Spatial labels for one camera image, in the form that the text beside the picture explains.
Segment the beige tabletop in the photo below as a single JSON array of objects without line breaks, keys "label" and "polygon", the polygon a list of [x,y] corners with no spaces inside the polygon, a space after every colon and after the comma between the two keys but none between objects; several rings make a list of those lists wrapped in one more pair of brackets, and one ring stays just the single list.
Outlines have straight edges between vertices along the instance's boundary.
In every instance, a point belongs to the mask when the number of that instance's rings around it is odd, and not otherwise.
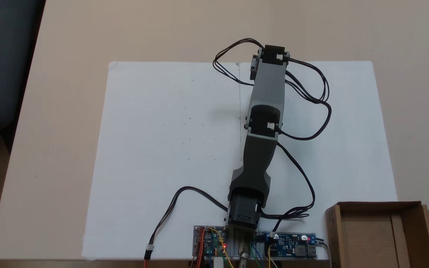
[{"label": "beige tabletop", "polygon": [[[209,62],[244,37],[300,60],[373,61],[398,198],[429,205],[429,1],[47,0],[1,198],[0,258],[82,258],[109,62]],[[223,60],[249,61],[253,49]]]}]

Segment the brown cardboard box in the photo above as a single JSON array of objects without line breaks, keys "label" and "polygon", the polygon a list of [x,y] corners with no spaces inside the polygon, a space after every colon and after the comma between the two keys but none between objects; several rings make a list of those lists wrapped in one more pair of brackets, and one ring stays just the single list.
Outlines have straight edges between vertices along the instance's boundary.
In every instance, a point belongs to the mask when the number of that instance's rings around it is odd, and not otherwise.
[{"label": "brown cardboard box", "polygon": [[325,215],[333,268],[429,268],[421,202],[339,202]]}]

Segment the orange wire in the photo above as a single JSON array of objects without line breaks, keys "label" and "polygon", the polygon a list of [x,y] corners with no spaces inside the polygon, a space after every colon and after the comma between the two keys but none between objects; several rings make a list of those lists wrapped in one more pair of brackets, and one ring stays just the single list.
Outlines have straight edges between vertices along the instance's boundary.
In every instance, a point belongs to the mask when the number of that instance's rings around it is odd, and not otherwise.
[{"label": "orange wire", "polygon": [[198,252],[198,259],[196,260],[196,268],[200,268],[201,265],[201,257],[203,257],[203,244],[204,244],[204,227],[203,230],[200,230],[200,251]]}]

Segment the microcontroller board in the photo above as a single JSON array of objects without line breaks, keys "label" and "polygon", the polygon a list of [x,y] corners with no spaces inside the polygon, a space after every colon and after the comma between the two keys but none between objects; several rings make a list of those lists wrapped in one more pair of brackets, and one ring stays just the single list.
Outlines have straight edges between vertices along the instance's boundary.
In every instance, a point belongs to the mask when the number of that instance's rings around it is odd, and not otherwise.
[{"label": "microcontroller board", "polygon": [[[215,229],[221,235],[224,244],[221,244],[218,233],[211,231]],[[200,234],[203,233],[203,254],[211,257],[224,256],[223,246],[226,247],[228,240],[228,229],[224,226],[194,226],[193,227],[193,256],[199,254]]]},{"label": "microcontroller board", "polygon": [[264,257],[271,258],[316,258],[315,234],[276,233],[272,236],[263,232],[257,236],[257,242],[264,239]]}]

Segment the white foam board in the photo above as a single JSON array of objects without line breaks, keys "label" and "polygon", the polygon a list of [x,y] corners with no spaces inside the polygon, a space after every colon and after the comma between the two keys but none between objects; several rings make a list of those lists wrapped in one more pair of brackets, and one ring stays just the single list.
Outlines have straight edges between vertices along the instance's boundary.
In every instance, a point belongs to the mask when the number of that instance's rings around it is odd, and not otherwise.
[{"label": "white foam board", "polygon": [[[397,200],[373,67],[367,61],[315,62],[331,85],[332,119],[312,141],[279,141],[298,160],[317,195],[311,216],[284,221],[279,231],[327,237],[324,212],[338,201]],[[248,81],[249,63],[224,63]],[[320,78],[288,66],[312,95]],[[191,185],[228,205],[232,171],[242,165],[244,118],[252,88],[211,63],[125,63],[109,66],[104,113],[82,256],[141,259],[173,194]],[[283,130],[314,133],[327,109],[286,88]],[[308,187],[276,149],[266,213],[307,205]],[[194,192],[180,195],[158,232],[152,259],[191,259],[193,225],[223,225],[225,212]],[[275,221],[261,219],[260,230]],[[319,251],[319,258],[327,255]]]}]

